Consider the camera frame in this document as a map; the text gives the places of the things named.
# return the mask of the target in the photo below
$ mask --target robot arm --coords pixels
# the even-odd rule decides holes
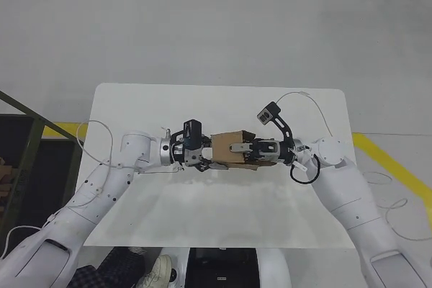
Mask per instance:
[[[120,158],[111,166],[97,166],[42,230],[23,240],[0,260],[0,286],[67,287],[77,269],[78,252],[85,240],[129,187],[135,171],[170,164],[169,152],[152,160],[150,146],[157,145],[160,149],[156,150],[162,152],[168,144],[169,139],[151,137],[144,132],[126,134]]]
[[[342,224],[359,254],[361,272],[369,287],[432,287],[432,268],[412,257],[380,215],[366,179],[354,162],[344,157],[334,138],[307,146],[321,162],[312,183],[323,206]],[[299,156],[312,179],[317,162]]]

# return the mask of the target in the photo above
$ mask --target gray floor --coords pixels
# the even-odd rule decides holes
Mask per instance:
[[[432,0],[0,1],[0,89],[78,122],[103,82],[341,89],[352,130],[379,133],[369,137],[432,188]],[[358,151],[357,161],[384,173]],[[381,203],[410,200],[394,212],[399,229],[430,233],[402,184],[373,188]],[[403,245],[431,255],[432,243]],[[361,287],[354,256],[313,260],[338,252],[292,252],[296,287]]]

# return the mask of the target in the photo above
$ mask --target yellow tape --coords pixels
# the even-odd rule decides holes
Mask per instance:
[[[63,128],[65,131],[69,132],[70,134],[74,135],[76,134],[77,127],[80,125],[80,123],[70,123],[70,122],[56,122],[57,126]],[[88,130],[88,124],[83,124],[80,127],[80,130],[78,131],[78,136],[80,138],[85,138],[86,131]],[[63,137],[58,132],[54,131],[53,129],[49,128],[48,126],[45,126],[45,129],[43,130],[43,136],[45,137]]]
[[[412,193],[423,200],[427,218],[432,229],[432,189],[416,178],[405,167],[376,146],[367,136],[352,133],[354,145],[363,150],[371,159],[391,173],[398,181],[405,185]]]

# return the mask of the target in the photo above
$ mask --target white sneaker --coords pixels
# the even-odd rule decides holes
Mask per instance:
[[[171,276],[171,258],[160,255],[152,267],[152,271],[144,278],[137,288],[168,288]]]

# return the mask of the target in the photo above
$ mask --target white table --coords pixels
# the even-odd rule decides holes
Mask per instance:
[[[256,115],[289,91],[306,91],[320,105],[332,133],[355,160],[346,100],[333,89],[289,89],[232,86],[101,84],[92,120],[106,123],[114,135],[114,156],[124,132],[142,130],[164,136],[184,121],[196,119],[203,133],[247,130],[261,138],[281,139],[271,123]],[[279,106],[295,138],[315,140],[328,134],[317,107],[292,94]],[[109,134],[90,124],[85,147],[98,158],[109,152]],[[78,186],[96,167],[83,156]],[[198,172],[136,176],[120,201],[99,223],[86,246],[143,247],[282,247],[353,248],[346,231],[321,205],[310,185],[289,177],[284,165],[258,171]]]

